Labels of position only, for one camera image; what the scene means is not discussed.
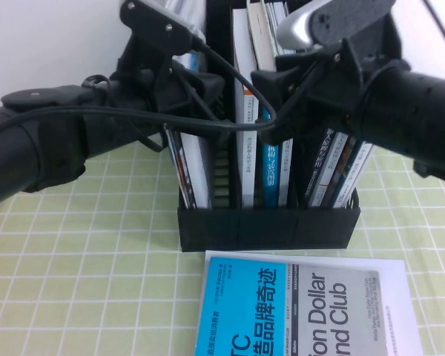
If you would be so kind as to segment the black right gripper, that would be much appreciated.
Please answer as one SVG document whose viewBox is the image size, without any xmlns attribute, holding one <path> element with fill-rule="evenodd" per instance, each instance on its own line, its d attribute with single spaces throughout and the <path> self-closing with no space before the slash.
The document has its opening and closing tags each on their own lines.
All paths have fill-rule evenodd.
<svg viewBox="0 0 445 356">
<path fill-rule="evenodd" d="M 300 53 L 307 77 L 300 88 L 303 71 L 256 70 L 251 73 L 254 95 L 264 100 L 303 98 L 301 118 L 285 116 L 261 131 L 263 143 L 283 143 L 298 138 L 304 130 L 331 128 L 360 130 L 365 79 L 353 41 L 343 40 L 328 47 Z"/>
</svg>

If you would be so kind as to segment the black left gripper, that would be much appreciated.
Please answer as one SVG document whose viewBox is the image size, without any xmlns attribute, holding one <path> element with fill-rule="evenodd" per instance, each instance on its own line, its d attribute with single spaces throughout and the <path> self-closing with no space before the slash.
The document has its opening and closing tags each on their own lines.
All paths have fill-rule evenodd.
<svg viewBox="0 0 445 356">
<path fill-rule="evenodd" d="M 154 80 L 151 103 L 157 113 L 217 121 L 213 106 L 223 94 L 223 78 L 172 61 Z"/>
</svg>

